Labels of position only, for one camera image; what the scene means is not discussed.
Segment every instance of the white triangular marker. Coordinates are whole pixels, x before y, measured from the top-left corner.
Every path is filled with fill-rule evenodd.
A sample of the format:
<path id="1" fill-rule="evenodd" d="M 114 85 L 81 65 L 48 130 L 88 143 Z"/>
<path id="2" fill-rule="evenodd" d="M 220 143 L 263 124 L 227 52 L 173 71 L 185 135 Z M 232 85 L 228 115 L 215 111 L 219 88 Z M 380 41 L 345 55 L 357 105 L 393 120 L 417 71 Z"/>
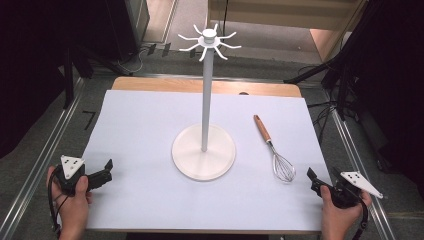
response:
<path id="1" fill-rule="evenodd" d="M 341 172 L 340 175 L 346 179 L 347 181 L 349 181 L 353 186 L 360 188 L 362 190 L 365 190 L 369 193 L 371 193 L 372 195 L 378 197 L 378 198 L 383 198 L 383 194 L 380 193 L 377 189 L 375 189 L 375 187 L 373 185 L 371 185 L 370 182 L 368 182 L 368 180 L 362 176 L 361 173 L 359 172 Z"/>
<path id="2" fill-rule="evenodd" d="M 65 174 L 65 178 L 68 180 L 80 169 L 80 167 L 84 164 L 84 159 L 82 158 L 74 158 L 68 156 L 62 156 L 60 158 L 62 161 L 63 174 Z"/>

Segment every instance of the white pole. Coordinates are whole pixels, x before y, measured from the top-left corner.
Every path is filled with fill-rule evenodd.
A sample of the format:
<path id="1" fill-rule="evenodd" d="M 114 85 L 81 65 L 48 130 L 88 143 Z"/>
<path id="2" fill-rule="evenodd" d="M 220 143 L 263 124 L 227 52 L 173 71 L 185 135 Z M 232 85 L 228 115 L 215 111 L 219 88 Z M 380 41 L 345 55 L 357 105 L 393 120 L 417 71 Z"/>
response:
<path id="1" fill-rule="evenodd" d="M 214 49 L 208 48 L 203 61 L 202 151 L 208 150 Z"/>

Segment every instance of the wooden table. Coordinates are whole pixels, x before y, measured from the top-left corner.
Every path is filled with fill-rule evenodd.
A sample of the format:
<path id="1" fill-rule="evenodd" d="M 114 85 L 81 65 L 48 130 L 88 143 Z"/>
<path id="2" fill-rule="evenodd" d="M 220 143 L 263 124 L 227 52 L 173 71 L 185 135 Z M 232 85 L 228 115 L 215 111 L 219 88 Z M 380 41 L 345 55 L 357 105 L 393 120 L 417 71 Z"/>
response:
<path id="1" fill-rule="evenodd" d="M 119 77 L 115 80 L 112 89 L 201 93 L 203 81 L 175 78 Z M 296 85 L 234 81 L 213 81 L 212 93 L 247 93 L 259 96 L 302 97 L 299 87 Z"/>

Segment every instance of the wooden panel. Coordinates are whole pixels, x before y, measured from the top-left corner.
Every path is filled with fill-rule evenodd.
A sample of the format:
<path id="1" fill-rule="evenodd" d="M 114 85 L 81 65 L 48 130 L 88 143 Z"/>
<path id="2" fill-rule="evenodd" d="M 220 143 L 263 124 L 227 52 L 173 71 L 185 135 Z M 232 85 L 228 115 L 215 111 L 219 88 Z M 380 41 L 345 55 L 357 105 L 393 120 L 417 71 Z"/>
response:
<path id="1" fill-rule="evenodd" d="M 323 62 L 327 61 L 332 53 L 336 51 L 343 36 L 347 31 L 352 31 L 362 16 L 365 0 L 356 1 L 352 5 L 352 9 L 344 19 L 337 23 L 337 27 L 333 30 L 311 29 L 311 35 L 314 39 L 318 53 Z"/>
<path id="2" fill-rule="evenodd" d="M 203 91 L 203 81 L 173 78 L 119 77 L 115 80 L 112 89 L 201 93 Z M 223 94 L 245 92 L 250 95 L 261 96 L 302 97 L 299 87 L 291 84 L 213 81 L 212 92 Z"/>
<path id="3" fill-rule="evenodd" d="M 366 0 L 232 0 L 227 21 L 311 29 L 322 61 L 352 30 Z M 226 0 L 209 0 L 208 23 L 223 20 Z"/>
<path id="4" fill-rule="evenodd" d="M 338 29 L 362 0 L 232 0 L 227 21 L 315 29 Z M 226 0 L 209 0 L 209 19 L 223 20 Z"/>

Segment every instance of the wooden whisk handle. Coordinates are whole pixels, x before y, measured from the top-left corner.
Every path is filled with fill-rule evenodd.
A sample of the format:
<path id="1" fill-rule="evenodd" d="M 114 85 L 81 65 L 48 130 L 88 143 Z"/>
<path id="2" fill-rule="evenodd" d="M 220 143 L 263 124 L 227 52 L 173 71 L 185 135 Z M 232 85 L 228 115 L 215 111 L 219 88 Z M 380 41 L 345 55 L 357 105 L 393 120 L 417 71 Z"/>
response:
<path id="1" fill-rule="evenodd" d="M 271 141 L 271 136 L 269 136 L 268 131 L 265 128 L 265 125 L 263 124 L 262 120 L 259 118 L 258 115 L 253 115 L 253 119 L 256 122 L 256 126 L 258 126 L 259 131 L 262 134 L 262 137 L 264 138 L 265 142 Z"/>

